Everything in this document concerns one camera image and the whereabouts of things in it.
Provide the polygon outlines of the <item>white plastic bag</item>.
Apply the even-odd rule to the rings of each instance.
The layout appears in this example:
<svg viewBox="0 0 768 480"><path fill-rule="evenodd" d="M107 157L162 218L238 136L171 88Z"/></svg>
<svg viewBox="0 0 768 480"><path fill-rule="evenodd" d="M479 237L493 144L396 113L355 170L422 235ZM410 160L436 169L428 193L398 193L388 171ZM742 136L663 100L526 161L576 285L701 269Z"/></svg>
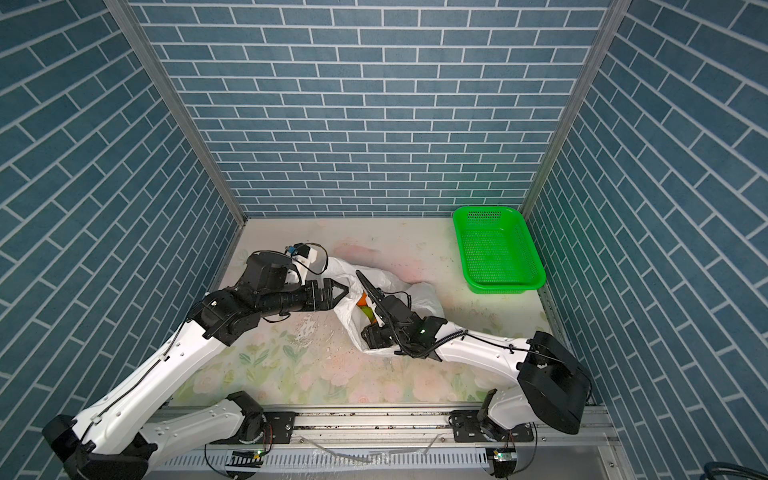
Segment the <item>white plastic bag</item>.
<svg viewBox="0 0 768 480"><path fill-rule="evenodd" d="M353 265L345 260L331 257L321 278L330 278L348 288L348 294L334 307L333 312L352 344L362 353L369 356L392 357L397 347L373 348L364 341L362 331L370 324L370 320L357 307L357 302L364 293L364 288L356 275L357 271L362 272L374 287L387 293L394 293L404 303L407 303L407 294L409 294L411 307L420 317L444 317L444 309L433 285L424 282L409 284L389 271Z"/></svg>

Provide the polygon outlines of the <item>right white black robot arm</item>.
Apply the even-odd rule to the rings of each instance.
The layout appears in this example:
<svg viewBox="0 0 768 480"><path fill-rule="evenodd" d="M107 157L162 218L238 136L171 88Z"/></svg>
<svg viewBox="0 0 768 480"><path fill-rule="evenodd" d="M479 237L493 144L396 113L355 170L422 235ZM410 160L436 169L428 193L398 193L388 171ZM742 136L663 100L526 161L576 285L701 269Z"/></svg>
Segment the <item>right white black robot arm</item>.
<svg viewBox="0 0 768 480"><path fill-rule="evenodd" d="M442 317L422 317L396 294L374 286L362 271L356 276L379 318L361 332L367 346L470 365L513 383L484 397L475 423L485 437L500 441L515 427L537 422L565 434L579 432L591 375L553 335L537 331L529 339L510 339L464 329Z"/></svg>

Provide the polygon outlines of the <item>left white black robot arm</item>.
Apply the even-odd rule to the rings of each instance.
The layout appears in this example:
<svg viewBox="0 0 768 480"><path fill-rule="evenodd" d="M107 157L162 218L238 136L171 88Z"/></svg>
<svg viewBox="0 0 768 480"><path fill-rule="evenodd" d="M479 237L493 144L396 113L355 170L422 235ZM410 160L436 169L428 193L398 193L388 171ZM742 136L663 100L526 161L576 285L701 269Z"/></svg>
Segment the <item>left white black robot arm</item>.
<svg viewBox="0 0 768 480"><path fill-rule="evenodd" d="M348 286L312 271L314 246L293 254L252 253L238 281L195 303L171 338L102 399L75 416L58 415L43 436L72 479L141 479L171 457L219 440L263 454L273 428L248 393L227 395L211 407L168 423L150 417L201 366L268 317L329 311Z"/></svg>

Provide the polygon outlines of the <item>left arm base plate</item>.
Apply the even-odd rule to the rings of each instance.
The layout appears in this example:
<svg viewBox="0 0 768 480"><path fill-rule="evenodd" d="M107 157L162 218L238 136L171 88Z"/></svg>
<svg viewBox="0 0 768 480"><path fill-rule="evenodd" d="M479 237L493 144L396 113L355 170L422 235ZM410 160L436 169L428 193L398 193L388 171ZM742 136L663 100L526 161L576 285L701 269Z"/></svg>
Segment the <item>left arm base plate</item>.
<svg viewBox="0 0 768 480"><path fill-rule="evenodd" d="M235 434L228 439L234 444L289 444L293 435L297 413L267 411L247 414Z"/></svg>

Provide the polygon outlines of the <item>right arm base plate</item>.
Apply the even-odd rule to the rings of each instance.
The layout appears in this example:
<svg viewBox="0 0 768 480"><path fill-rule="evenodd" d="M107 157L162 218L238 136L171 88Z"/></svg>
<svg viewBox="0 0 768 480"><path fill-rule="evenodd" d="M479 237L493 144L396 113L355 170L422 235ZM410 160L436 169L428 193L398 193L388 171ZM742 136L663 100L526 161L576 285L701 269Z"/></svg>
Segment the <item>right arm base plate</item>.
<svg viewBox="0 0 768 480"><path fill-rule="evenodd" d="M511 430L503 429L491 420L481 419L478 410L453 410L448 415L456 443L479 442L532 442L533 429L529 424L520 424Z"/></svg>

